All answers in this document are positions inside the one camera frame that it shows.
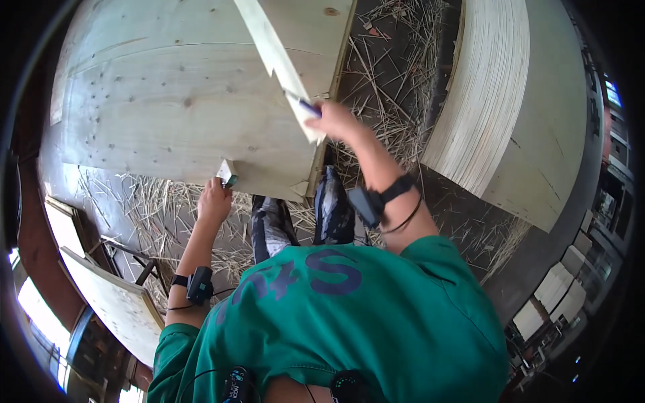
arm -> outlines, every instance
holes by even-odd
[[[326,132],[334,140],[344,142],[354,151],[368,189],[383,192],[403,175],[401,167],[376,138],[374,132],[357,121],[346,108],[332,102],[325,102],[319,106],[322,119],[310,119],[306,124]],[[385,206],[381,231],[390,231],[404,222],[414,211],[420,196],[417,189],[412,188],[389,202]],[[385,233],[384,237],[390,251],[401,253],[417,239],[438,234],[430,211],[422,202],[408,224],[394,232]]]
[[[222,189],[220,179],[213,178],[206,183],[197,203],[197,221],[188,239],[188,245],[181,257],[176,274],[186,276],[195,273],[198,266],[210,267],[213,242],[228,212],[231,210],[230,189]],[[168,296],[168,307],[188,306],[186,287],[172,286]],[[210,306],[194,306],[185,310],[172,310],[166,313],[166,326],[185,323],[201,328]]]

blue pen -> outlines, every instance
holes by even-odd
[[[284,92],[285,95],[289,95],[291,98],[293,98],[296,101],[298,101],[300,106],[302,106],[303,108],[307,109],[309,112],[311,112],[314,115],[316,115],[318,117],[318,119],[323,117],[323,113],[321,112],[320,109],[318,109],[318,107],[308,103],[307,101],[305,101],[304,99],[300,98],[298,95],[295,95],[293,92],[291,92],[289,90],[285,90],[283,88],[283,92]]]

dark floor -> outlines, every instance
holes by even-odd
[[[450,1],[450,3],[459,5],[458,1]],[[398,75],[397,70],[405,69],[404,58],[410,52],[407,47],[409,28],[397,24],[392,18],[384,18],[374,22],[373,25],[387,33],[391,37],[390,40],[361,36],[366,34],[366,30],[359,16],[369,12],[378,4],[380,4],[378,0],[359,0],[352,36],[356,39],[357,47],[366,60],[367,57],[373,61],[378,60],[386,52],[388,53],[387,57],[383,57],[381,62],[374,66],[373,72],[375,75],[380,74],[377,78],[379,86],[392,98],[396,98],[395,93],[401,85],[401,80],[394,78]],[[457,35],[458,20],[458,7],[448,9],[444,13],[442,46],[438,63],[440,68],[437,73],[439,76],[432,80],[433,110],[426,116],[428,126],[431,126],[436,119],[438,105],[441,105],[444,97],[441,89],[445,87],[450,74],[454,46],[452,41]],[[360,61],[355,55],[350,54],[348,62],[350,70],[362,70]],[[366,85],[351,97],[347,97],[356,82],[355,74],[344,74],[341,79],[339,100],[347,98],[344,103],[348,106],[356,102],[362,103],[373,94],[372,87]],[[410,84],[406,83],[401,93],[405,94],[409,88]],[[398,97],[396,101],[401,107],[408,109],[413,99],[411,96],[405,99]],[[57,137],[58,130],[60,130],[58,125],[49,127],[46,124],[43,135],[39,167],[44,191],[60,201],[84,210],[89,221],[96,225],[100,234],[114,237],[130,248],[138,250],[139,243],[133,224],[125,217],[122,204],[115,199],[115,195],[122,199],[127,198],[128,186],[123,186],[117,173],[62,164],[53,140]],[[491,297],[502,323],[510,320],[521,308],[537,289],[549,268],[561,258],[564,250],[573,242],[585,210],[591,207],[599,176],[601,150],[602,141],[593,135],[588,135],[580,172],[571,196],[551,233],[547,234],[532,228],[503,270],[484,284],[484,289]],[[497,236],[497,229],[501,232],[512,216],[474,197],[430,169],[424,166],[419,166],[418,169],[421,173],[419,186],[423,189],[426,203],[437,221],[441,235],[453,240],[475,276],[479,279],[483,278],[491,256],[502,239]],[[109,190],[101,184],[107,184]],[[473,247],[474,240],[482,239],[492,230],[494,236],[491,236],[487,242],[479,242],[477,247]],[[134,281],[142,267],[124,255],[118,255],[116,259],[124,278]],[[228,286],[229,282],[224,276],[215,282],[216,291]]]

green t-shirt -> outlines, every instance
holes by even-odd
[[[167,326],[149,402],[219,402],[234,366],[264,396],[272,377],[328,387],[357,369],[375,401],[496,402],[504,333],[492,303],[444,237],[400,256],[369,246],[287,247],[247,270],[204,325]]]

hand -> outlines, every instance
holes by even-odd
[[[220,178],[206,182],[197,202],[197,221],[219,228],[231,211],[233,191],[223,189]]]
[[[333,140],[340,140],[352,145],[356,143],[356,140],[372,133],[341,104],[325,101],[317,103],[316,106],[320,108],[322,118],[307,119],[304,124],[312,129],[327,133]]]

